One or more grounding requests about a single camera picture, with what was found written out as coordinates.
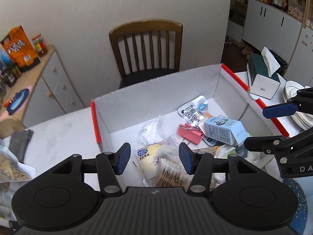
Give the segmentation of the clear bag white beads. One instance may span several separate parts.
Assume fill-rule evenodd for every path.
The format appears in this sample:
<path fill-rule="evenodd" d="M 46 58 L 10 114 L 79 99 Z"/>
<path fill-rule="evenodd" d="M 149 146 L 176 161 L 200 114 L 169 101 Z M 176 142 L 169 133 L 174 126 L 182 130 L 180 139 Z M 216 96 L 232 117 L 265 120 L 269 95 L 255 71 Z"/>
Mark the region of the clear bag white beads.
<path fill-rule="evenodd" d="M 139 131 L 139 141 L 145 146 L 161 143 L 165 140 L 162 124 L 165 116 L 159 115 L 152 121 L 148 121 Z"/>

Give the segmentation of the white wall cabinets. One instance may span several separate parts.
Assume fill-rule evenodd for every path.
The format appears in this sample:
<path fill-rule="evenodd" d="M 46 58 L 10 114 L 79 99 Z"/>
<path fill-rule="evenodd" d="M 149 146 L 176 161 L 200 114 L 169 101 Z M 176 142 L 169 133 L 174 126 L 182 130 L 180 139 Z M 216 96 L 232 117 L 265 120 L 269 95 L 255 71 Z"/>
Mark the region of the white wall cabinets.
<path fill-rule="evenodd" d="M 225 43 L 242 47 L 248 57 L 267 47 L 284 75 L 294 64 L 300 47 L 300 35 L 312 30 L 312 0 L 230 0 Z"/>

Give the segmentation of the orange snack bag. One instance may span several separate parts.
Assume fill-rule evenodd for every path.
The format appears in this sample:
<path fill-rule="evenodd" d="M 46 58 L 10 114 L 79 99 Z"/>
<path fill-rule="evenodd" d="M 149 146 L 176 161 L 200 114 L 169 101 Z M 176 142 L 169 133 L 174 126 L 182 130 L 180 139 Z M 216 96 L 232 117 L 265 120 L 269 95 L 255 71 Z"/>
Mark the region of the orange snack bag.
<path fill-rule="evenodd" d="M 21 25 L 12 28 L 1 40 L 1 45 L 22 73 L 31 70 L 40 63 L 38 53 L 32 47 Z"/>

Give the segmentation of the blueberry bread packet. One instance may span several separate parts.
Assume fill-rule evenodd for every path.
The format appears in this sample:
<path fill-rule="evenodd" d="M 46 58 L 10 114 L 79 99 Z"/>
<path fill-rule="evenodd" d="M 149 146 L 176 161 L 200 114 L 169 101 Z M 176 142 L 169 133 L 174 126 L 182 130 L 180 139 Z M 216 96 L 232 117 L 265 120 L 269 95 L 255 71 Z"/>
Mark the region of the blueberry bread packet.
<path fill-rule="evenodd" d="M 137 161 L 147 187 L 154 187 L 161 175 L 161 159 L 170 150 L 165 144 L 154 144 L 136 151 Z"/>

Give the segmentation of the cotton swab bag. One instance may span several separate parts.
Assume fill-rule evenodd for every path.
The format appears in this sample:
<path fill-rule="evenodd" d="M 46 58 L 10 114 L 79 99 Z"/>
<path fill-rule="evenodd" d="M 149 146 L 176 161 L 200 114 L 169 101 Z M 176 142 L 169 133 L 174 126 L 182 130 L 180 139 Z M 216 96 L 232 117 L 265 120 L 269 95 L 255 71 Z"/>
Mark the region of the cotton swab bag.
<path fill-rule="evenodd" d="M 157 154 L 159 161 L 154 187 L 183 187 L 187 191 L 193 175 L 188 175 L 185 171 L 179 158 L 178 148 L 162 145 Z"/>

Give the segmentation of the grey folded cloth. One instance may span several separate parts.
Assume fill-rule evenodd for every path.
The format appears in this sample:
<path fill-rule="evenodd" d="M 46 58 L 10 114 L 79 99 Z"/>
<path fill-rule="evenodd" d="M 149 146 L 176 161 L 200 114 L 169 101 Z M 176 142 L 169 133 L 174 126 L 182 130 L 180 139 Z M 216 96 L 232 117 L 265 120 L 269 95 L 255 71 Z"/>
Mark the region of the grey folded cloth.
<path fill-rule="evenodd" d="M 21 130 L 11 135 L 9 150 L 17 157 L 20 163 L 24 163 L 25 153 L 33 136 L 33 130 Z"/>

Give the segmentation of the stacked white plates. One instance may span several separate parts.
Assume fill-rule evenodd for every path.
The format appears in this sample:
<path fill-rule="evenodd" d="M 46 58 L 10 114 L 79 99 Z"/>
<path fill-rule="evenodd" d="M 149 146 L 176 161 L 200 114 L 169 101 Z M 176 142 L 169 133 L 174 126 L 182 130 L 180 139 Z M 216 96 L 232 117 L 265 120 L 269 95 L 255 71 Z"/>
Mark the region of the stacked white plates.
<path fill-rule="evenodd" d="M 303 130 L 312 128 L 312 87 L 287 81 L 283 89 L 284 101 L 295 107 L 292 119 Z"/>

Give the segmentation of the blue globe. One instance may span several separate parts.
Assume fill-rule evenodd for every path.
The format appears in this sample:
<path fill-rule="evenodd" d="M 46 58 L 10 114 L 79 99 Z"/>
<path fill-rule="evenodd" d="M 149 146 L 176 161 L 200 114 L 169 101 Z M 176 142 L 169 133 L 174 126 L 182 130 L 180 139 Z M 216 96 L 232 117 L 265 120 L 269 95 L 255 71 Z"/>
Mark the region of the blue globe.
<path fill-rule="evenodd" d="M 1 51 L 1 72 L 5 70 L 10 70 L 14 66 L 14 63 L 10 59 L 6 51 Z"/>

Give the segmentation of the red cardboard box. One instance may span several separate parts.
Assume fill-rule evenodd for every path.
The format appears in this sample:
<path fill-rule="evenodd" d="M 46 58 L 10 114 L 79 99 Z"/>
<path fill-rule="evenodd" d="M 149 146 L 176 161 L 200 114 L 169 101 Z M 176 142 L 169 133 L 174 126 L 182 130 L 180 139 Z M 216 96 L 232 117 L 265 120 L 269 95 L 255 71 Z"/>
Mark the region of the red cardboard box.
<path fill-rule="evenodd" d="M 142 147 L 139 132 L 160 119 L 157 129 L 168 138 L 179 125 L 200 121 L 201 114 L 238 120 L 252 136 L 292 137 L 300 127 L 291 117 L 266 119 L 265 107 L 282 103 L 283 86 L 271 99 L 249 92 L 248 75 L 216 64 L 137 83 L 90 102 L 97 144 L 102 152 L 115 152 L 124 143 L 132 151 Z"/>

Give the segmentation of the white mask bag green label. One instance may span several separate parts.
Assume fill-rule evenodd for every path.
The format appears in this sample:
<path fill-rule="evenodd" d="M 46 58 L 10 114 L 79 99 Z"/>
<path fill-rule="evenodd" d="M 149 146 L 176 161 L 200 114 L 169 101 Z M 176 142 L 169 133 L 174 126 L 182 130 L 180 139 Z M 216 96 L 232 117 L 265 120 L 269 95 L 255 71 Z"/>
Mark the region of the white mask bag green label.
<path fill-rule="evenodd" d="M 226 159 L 230 154 L 237 154 L 254 165 L 256 165 L 261 159 L 259 152 L 250 152 L 244 147 L 244 145 L 234 147 L 226 144 L 217 148 L 215 158 Z"/>

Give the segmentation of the red binder clip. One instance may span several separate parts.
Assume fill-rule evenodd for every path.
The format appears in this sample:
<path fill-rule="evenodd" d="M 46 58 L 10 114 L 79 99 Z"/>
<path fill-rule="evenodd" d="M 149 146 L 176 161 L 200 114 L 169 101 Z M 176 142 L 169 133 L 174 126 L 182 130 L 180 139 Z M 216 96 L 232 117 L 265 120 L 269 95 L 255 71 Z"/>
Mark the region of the red binder clip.
<path fill-rule="evenodd" d="M 177 133 L 196 145 L 204 138 L 204 133 L 201 129 L 193 127 L 189 123 L 179 124 Z"/>

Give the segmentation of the white sideboard cabinet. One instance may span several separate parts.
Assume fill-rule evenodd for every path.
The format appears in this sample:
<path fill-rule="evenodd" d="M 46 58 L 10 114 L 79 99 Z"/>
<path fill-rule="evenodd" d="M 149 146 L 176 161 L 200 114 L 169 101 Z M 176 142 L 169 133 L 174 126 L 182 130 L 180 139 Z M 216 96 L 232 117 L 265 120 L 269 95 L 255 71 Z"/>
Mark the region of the white sideboard cabinet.
<path fill-rule="evenodd" d="M 84 108 L 55 47 L 48 45 L 47 49 L 40 63 L 23 73 L 15 85 L 7 89 L 4 102 L 23 89 L 29 89 L 29 95 L 12 115 L 5 107 L 1 107 L 1 121 L 14 118 L 28 128 Z"/>

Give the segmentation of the light blue carton box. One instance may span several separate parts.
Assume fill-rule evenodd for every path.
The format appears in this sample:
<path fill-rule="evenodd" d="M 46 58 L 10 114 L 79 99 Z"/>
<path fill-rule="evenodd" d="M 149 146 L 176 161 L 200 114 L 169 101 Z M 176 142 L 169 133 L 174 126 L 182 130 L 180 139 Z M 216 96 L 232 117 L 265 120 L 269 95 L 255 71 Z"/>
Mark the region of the light blue carton box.
<path fill-rule="evenodd" d="M 249 136 L 242 123 L 224 117 L 211 117 L 204 121 L 205 135 L 224 144 L 238 146 Z"/>

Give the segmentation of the white green tea bag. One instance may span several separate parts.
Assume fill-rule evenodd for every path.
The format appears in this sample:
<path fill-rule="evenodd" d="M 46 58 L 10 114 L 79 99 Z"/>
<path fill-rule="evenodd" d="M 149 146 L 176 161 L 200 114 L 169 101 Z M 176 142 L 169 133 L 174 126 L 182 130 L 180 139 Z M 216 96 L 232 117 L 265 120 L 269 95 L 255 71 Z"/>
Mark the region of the white green tea bag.
<path fill-rule="evenodd" d="M 8 147 L 1 145 L 1 183 L 29 181 L 36 172 L 36 168 L 20 163 Z"/>

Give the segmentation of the gold foil snack packet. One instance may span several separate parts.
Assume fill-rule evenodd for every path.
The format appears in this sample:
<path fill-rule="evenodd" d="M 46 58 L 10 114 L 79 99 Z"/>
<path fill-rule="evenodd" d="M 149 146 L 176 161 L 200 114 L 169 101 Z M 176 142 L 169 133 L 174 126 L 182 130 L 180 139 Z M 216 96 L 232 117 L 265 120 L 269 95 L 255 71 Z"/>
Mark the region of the gold foil snack packet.
<path fill-rule="evenodd" d="M 215 155 L 218 148 L 219 148 L 218 146 L 208 146 L 208 147 L 204 147 L 204 148 L 200 148 L 200 149 L 193 149 L 192 151 L 195 153 L 205 152 L 205 153 L 209 153 L 211 155 Z"/>

